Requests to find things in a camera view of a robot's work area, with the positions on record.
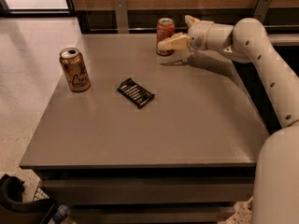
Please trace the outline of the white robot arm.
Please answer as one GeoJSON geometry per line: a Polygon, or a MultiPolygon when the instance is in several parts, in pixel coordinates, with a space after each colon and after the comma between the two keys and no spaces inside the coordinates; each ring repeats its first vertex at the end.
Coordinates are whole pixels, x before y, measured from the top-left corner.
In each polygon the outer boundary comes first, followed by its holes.
{"type": "Polygon", "coordinates": [[[254,18],[225,25],[187,15],[185,22],[186,35],[165,38],[158,48],[211,49],[232,61],[253,63],[281,125],[258,156],[252,224],[299,224],[299,77],[254,18]]]}

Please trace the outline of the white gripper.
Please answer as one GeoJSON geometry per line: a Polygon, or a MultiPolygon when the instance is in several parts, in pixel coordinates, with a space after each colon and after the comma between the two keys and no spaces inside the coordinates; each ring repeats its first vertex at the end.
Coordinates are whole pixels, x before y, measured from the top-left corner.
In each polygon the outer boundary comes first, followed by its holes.
{"type": "Polygon", "coordinates": [[[185,16],[188,35],[173,35],[158,43],[160,50],[186,49],[190,45],[198,50],[215,50],[221,52],[232,44],[233,25],[218,24],[213,21],[199,21],[191,16],[185,16]]]}

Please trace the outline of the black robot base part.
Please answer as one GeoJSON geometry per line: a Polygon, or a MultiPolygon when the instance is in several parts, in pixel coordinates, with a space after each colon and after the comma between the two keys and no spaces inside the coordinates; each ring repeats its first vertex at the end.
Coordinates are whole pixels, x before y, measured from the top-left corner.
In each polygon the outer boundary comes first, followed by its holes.
{"type": "Polygon", "coordinates": [[[22,200],[23,181],[4,174],[0,178],[0,224],[48,224],[58,210],[52,198],[31,202],[22,200]]]}

